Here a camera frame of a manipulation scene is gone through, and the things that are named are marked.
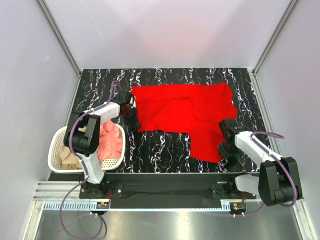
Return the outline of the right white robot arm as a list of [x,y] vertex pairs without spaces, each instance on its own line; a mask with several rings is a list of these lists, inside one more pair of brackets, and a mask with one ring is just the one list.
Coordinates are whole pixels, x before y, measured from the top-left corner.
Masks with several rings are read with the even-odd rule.
[[222,120],[219,128],[224,141],[218,145],[218,152],[229,164],[234,164],[236,156],[244,153],[259,167],[258,176],[242,173],[233,177],[229,187],[233,193],[256,195],[268,207],[293,207],[303,197],[296,160],[274,152],[257,138],[261,134],[281,139],[282,135],[252,132],[230,118]]

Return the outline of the red t shirt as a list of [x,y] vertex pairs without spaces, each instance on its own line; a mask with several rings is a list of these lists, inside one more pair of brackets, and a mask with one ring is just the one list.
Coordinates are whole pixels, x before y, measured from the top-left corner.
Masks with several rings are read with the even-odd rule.
[[190,157],[218,163],[224,141],[219,122],[235,119],[233,92],[226,83],[134,86],[141,132],[186,133]]

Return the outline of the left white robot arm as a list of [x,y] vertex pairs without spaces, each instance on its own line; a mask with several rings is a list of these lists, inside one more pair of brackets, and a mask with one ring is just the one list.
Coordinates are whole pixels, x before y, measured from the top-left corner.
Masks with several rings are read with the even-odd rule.
[[94,195],[101,195],[107,190],[107,184],[103,183],[105,173],[97,155],[100,126],[119,116],[127,127],[140,128],[135,96],[130,91],[120,90],[109,102],[87,111],[72,112],[67,124],[63,144],[80,161],[84,190]]

